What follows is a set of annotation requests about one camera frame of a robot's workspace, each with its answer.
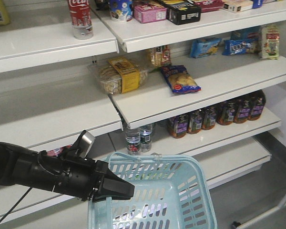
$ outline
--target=light blue plastic basket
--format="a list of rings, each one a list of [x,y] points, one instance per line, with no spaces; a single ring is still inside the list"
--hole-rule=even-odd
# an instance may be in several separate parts
[[[117,176],[135,185],[130,200],[88,205],[88,229],[216,229],[217,222],[199,163],[185,155],[104,159]]]

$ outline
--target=red soda can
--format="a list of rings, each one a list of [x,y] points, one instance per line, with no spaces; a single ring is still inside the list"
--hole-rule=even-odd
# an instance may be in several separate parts
[[[68,0],[73,35],[84,40],[93,36],[89,0]]]

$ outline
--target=gray floor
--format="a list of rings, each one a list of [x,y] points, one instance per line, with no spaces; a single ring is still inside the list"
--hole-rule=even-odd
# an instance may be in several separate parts
[[[259,140],[273,155],[258,171],[212,189],[218,229],[230,229],[275,207],[286,193],[286,148],[267,133]],[[249,229],[286,229],[286,207]]]

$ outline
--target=black cable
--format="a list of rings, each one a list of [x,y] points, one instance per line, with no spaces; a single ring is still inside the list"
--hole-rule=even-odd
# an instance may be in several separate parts
[[[32,187],[29,188],[29,189],[22,195],[22,197],[17,201],[17,203],[14,204],[14,206],[11,207],[11,209],[10,209],[7,213],[5,213],[4,216],[2,216],[2,218],[0,219],[0,223],[15,209],[15,207],[25,198],[25,196],[26,196],[31,190],[32,190]]]

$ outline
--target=white shelf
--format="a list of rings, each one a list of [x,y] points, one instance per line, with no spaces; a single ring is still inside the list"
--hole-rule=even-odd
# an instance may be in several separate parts
[[[193,94],[174,95],[161,73],[150,74],[146,84],[137,90],[112,96],[131,128],[286,81],[284,57],[265,61],[254,54],[222,56],[218,53],[198,59],[183,56],[173,59],[173,64],[184,64],[202,90]]]
[[[194,135],[186,134],[178,139],[170,136],[166,128],[157,125],[152,149],[147,154],[155,152],[166,155],[185,154],[194,156],[277,128],[280,125],[281,120],[267,108],[264,109],[258,120],[246,121],[242,124],[232,123],[227,126],[216,124],[211,130],[201,130]],[[116,151],[127,153],[124,133],[110,133],[110,136]]]
[[[253,138],[196,155],[209,189],[258,169],[271,155]]]
[[[94,10],[127,52],[187,41],[286,20],[286,0],[264,4],[261,8],[232,13],[226,10],[203,13],[199,22],[175,25],[168,20],[140,24],[136,19],[126,23],[111,20],[108,11]]]
[[[99,136],[121,128],[109,97],[85,75],[0,93],[0,141],[34,150],[72,144],[82,130]]]
[[[96,137],[89,156],[95,160],[99,160],[105,155],[113,152],[113,146],[108,135],[106,134]],[[7,187],[0,186],[0,218],[27,190],[28,187],[21,185]],[[48,208],[71,198],[73,197],[33,188],[26,198],[24,198],[23,201],[21,201],[20,204],[14,209],[14,211],[5,218],[4,222],[28,215],[44,208]]]
[[[72,33],[68,3],[48,5],[9,9],[11,24],[0,27],[0,73],[118,51],[116,38],[94,14],[93,37],[78,40]]]

